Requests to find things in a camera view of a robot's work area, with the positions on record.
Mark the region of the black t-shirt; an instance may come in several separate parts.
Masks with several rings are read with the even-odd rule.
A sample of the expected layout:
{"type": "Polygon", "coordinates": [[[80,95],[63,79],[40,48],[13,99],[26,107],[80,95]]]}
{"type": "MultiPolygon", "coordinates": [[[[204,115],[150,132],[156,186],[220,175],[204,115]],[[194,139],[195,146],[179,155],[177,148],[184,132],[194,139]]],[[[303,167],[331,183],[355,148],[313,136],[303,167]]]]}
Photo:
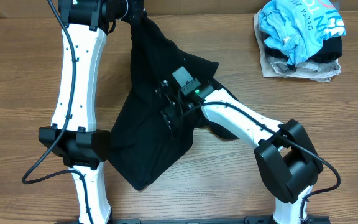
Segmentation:
{"type": "Polygon", "coordinates": [[[172,139],[160,114],[170,104],[160,83],[176,82],[172,73],[180,67],[201,83],[215,83],[219,64],[182,51],[147,17],[131,26],[131,39],[132,87],[111,130],[108,161],[141,191],[191,148],[195,128],[209,128],[228,141],[236,136],[205,118],[190,116],[179,137],[172,139]]]}

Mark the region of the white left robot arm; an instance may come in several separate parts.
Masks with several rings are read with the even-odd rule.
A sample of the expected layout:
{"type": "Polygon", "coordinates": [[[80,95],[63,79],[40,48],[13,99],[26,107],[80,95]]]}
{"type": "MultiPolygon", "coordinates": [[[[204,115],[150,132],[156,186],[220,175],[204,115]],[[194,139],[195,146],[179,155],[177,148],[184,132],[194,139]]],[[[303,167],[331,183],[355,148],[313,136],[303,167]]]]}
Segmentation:
{"type": "Polygon", "coordinates": [[[138,22],[140,0],[59,0],[52,9],[62,25],[63,66],[60,91],[50,125],[39,141],[61,157],[75,182],[80,206],[77,223],[112,223],[104,163],[110,132],[97,128],[95,102],[99,63],[116,22],[138,22]]]}

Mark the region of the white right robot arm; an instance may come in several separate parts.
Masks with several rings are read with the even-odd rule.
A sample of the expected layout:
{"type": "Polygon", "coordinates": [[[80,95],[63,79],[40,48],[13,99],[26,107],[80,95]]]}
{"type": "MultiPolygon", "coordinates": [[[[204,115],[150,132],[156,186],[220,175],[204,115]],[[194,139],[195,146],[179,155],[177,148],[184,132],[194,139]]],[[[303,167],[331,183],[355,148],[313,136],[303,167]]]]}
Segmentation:
{"type": "Polygon", "coordinates": [[[169,106],[162,116],[177,134],[190,116],[216,123],[249,145],[262,182],[275,197],[271,215],[246,216],[243,223],[329,223],[328,217],[306,211],[312,189],[323,171],[304,127],[291,119],[286,123],[267,118],[233,98],[223,87],[199,80],[160,83],[169,106]]]}

